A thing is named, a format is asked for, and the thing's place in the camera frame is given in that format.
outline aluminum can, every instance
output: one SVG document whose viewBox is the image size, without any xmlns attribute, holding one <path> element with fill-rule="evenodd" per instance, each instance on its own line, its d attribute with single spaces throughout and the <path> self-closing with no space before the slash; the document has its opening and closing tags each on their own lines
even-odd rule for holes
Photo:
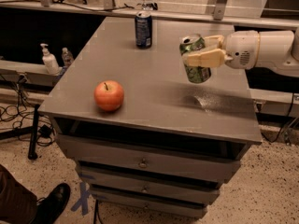
<svg viewBox="0 0 299 224">
<path fill-rule="evenodd" d="M 181 39 L 179 45 L 180 54 L 196 51 L 205 47 L 205 40 L 199 34 L 187 35 Z"/>
<path fill-rule="evenodd" d="M 148 11 L 139 11 L 135 16 L 135 39 L 139 48 L 151 47 L 152 17 Z"/>
<path fill-rule="evenodd" d="M 193 52 L 205 47 L 205 39 L 199 34 L 187 35 L 181 39 L 179 45 L 180 54 Z M 194 67 L 184 64 L 187 78 L 191 83 L 203 83 L 211 77 L 211 69 L 208 67 Z"/>
</svg>

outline red apple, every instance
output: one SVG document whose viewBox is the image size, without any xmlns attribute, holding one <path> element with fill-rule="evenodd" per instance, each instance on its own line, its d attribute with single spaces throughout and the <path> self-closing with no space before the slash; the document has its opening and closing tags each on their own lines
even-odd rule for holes
<svg viewBox="0 0 299 224">
<path fill-rule="evenodd" d="M 114 111 L 121 107 L 123 96 L 122 85 L 114 80 L 99 83 L 93 92 L 94 101 L 105 111 Z"/>
</svg>

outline soap bottle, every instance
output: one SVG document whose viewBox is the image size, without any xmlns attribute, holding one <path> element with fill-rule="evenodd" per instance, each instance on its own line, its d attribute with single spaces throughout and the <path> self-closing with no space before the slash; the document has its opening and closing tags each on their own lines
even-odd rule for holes
<svg viewBox="0 0 299 224">
<path fill-rule="evenodd" d="M 43 48 L 43 62 L 46 65 L 46 68 L 51 75 L 56 75 L 59 73 L 59 65 L 57 64 L 56 58 L 53 54 L 49 52 L 49 50 L 46 48 L 48 44 L 40 44 L 40 46 Z"/>
<path fill-rule="evenodd" d="M 72 62 L 74 61 L 74 57 L 71 51 L 69 51 L 67 48 L 63 48 L 63 54 L 62 58 L 64 61 L 64 66 L 68 68 Z"/>
</svg>

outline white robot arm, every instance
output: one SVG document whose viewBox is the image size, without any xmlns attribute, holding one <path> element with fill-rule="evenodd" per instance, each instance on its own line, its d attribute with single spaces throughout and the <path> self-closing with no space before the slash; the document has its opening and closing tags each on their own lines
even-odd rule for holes
<svg viewBox="0 0 299 224">
<path fill-rule="evenodd" d="M 206 47 L 183 55 L 189 65 L 235 69 L 265 67 L 273 72 L 299 77 L 299 28 L 293 31 L 241 31 L 204 37 Z"/>
</svg>

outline shoe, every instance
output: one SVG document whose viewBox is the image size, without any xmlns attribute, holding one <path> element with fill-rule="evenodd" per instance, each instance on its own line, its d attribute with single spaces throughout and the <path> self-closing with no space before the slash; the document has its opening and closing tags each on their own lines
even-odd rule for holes
<svg viewBox="0 0 299 224">
<path fill-rule="evenodd" d="M 31 224 L 53 224 L 64 211 L 70 193 L 71 188 L 66 183 L 58 185 L 47 198 L 39 201 L 36 217 Z"/>
</svg>

